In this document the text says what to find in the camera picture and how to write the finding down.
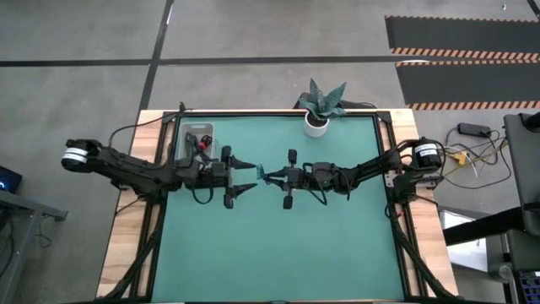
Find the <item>desk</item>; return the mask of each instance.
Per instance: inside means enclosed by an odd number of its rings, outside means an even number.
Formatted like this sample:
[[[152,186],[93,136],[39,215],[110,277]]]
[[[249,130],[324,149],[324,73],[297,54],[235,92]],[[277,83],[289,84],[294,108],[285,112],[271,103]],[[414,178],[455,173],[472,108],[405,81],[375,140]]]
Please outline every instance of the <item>desk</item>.
[[[275,111],[303,111],[303,110],[275,110]],[[397,142],[401,142],[407,138],[417,138],[418,133],[414,123],[413,112],[408,109],[387,110],[391,113],[392,126]],[[148,122],[163,115],[163,111],[142,111],[139,123]],[[137,128],[132,145],[131,154],[133,156],[143,158],[148,161],[154,161],[156,147],[158,145],[160,122],[150,123],[149,125]],[[386,132],[382,133],[385,149],[390,148],[390,142],[386,136]],[[427,190],[419,190],[418,194],[433,198],[433,193]],[[118,208],[130,203],[135,199],[133,193],[124,192],[121,194]],[[414,223],[414,229],[418,241],[418,247],[423,260],[427,263],[431,271],[443,286],[450,292],[456,294],[457,288],[451,270],[450,260],[446,251],[446,245],[442,235],[442,230],[437,214],[436,207],[429,202],[417,200],[410,204],[411,214]],[[150,226],[155,223],[158,206],[154,206],[152,220]],[[135,258],[141,226],[143,222],[143,214],[145,210],[144,203],[136,203],[129,209],[125,209],[119,214],[114,222],[111,231],[111,238],[105,257],[104,267],[100,278],[100,284],[97,291],[97,296],[103,296],[110,291],[116,282],[123,276],[127,268]],[[142,270],[142,278],[139,282],[139,294],[144,292],[149,273],[149,261],[147,258],[146,264]],[[411,292],[413,295],[419,293],[416,282],[415,271],[413,265],[406,258],[408,266],[408,278],[411,282]]]

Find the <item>black robotic arm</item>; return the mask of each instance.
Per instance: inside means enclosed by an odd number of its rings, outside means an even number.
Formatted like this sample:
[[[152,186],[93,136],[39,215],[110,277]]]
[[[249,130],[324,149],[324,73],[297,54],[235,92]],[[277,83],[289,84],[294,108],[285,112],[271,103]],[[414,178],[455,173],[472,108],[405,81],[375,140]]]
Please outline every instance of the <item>black robotic arm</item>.
[[[167,160],[163,165],[154,164],[105,147],[93,139],[69,139],[66,146],[62,157],[64,169],[83,173],[96,172],[109,177],[115,187],[131,187],[137,195],[157,196],[160,190],[180,189],[182,183],[192,191],[208,188],[211,193],[215,187],[224,187],[224,206],[232,209],[234,198],[257,185],[232,184],[231,169],[248,169],[255,165],[237,160],[231,154],[230,146],[224,146],[220,161],[215,161],[210,166],[194,157]]]
[[[349,195],[361,182],[389,171],[403,170],[402,174],[393,178],[394,187],[390,192],[396,203],[410,202],[416,194],[416,184],[424,179],[424,175],[435,173],[441,167],[441,159],[437,151],[437,142],[426,138],[406,140],[395,149],[383,155],[358,164],[353,168],[336,166],[329,162],[304,163],[302,168],[296,165],[296,150],[289,150],[289,165],[271,173],[265,173],[262,166],[257,167],[257,178],[267,184],[274,184],[287,193],[283,200],[283,208],[291,209],[292,191],[295,189],[309,191],[322,204],[327,204],[325,192]],[[401,153],[411,148],[410,165],[402,163]],[[321,191],[319,198],[314,191]]]

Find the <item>black floor mat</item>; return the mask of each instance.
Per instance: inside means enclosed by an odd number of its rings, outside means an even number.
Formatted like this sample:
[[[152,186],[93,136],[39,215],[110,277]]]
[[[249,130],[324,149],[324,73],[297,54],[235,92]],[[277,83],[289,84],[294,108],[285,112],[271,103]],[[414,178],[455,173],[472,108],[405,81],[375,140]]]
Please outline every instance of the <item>black floor mat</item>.
[[[537,59],[540,23],[493,19],[386,16],[396,54],[486,59]]]
[[[414,110],[540,107],[537,61],[399,62],[396,68]]]

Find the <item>green table surface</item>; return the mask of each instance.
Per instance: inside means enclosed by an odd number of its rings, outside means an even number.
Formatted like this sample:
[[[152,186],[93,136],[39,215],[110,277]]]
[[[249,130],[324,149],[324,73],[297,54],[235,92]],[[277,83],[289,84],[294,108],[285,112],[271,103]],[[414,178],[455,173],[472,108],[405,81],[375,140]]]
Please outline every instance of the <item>green table surface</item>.
[[[303,131],[303,117],[183,117],[211,122],[218,146],[266,171],[329,161],[356,166],[378,153],[372,117],[342,117],[321,138]],[[390,221],[384,215],[382,176],[346,196],[327,193],[328,205],[295,191],[291,210],[284,193],[256,180],[256,170],[234,171],[235,184],[259,185],[223,206],[223,189],[197,204],[190,191],[170,193],[153,302],[402,300],[402,283]],[[198,190],[204,199],[208,190]]]

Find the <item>gray floor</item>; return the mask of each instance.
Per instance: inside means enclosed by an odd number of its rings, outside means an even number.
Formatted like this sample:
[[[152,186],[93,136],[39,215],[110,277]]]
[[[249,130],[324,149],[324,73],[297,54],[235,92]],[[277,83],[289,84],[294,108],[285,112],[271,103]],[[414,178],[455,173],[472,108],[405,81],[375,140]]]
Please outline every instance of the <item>gray floor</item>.
[[[150,58],[165,0],[4,0],[0,2],[0,60]],[[528,19],[525,0],[176,0],[162,58],[389,55],[385,14]],[[21,193],[69,210],[67,221],[44,223],[53,238],[36,246],[16,302],[92,299],[105,256],[118,191],[105,178],[64,171],[68,138],[106,141],[131,124],[147,67],[0,68],[0,165],[24,175]],[[348,83],[344,98],[379,107],[404,107],[390,63],[160,67],[150,109],[290,108],[314,78],[328,91]],[[500,129],[516,111],[416,112],[419,132],[444,139],[459,122]],[[127,150],[132,133],[115,140]],[[476,140],[452,135],[451,142]],[[470,170],[455,182],[477,185],[505,175],[500,162],[476,179]],[[440,204],[493,213],[518,204],[514,181],[482,191],[441,184]],[[457,271],[469,299],[500,298],[500,286]]]

